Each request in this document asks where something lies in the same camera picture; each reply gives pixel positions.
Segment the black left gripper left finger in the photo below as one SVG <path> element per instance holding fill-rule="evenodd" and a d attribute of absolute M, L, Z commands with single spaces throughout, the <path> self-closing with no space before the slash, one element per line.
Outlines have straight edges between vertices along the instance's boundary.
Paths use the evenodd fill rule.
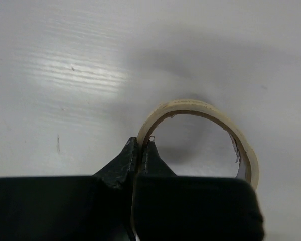
<path fill-rule="evenodd" d="M 136 138 L 89 176 L 0 177 L 0 240 L 135 240 Z"/>

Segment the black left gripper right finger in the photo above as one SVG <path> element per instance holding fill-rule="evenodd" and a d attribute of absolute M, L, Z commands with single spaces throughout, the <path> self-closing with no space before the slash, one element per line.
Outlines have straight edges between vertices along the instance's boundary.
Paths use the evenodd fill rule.
<path fill-rule="evenodd" d="M 263 240 L 255 191 L 236 178 L 178 176 L 153 141 L 135 182 L 133 221 L 140 240 Z"/>

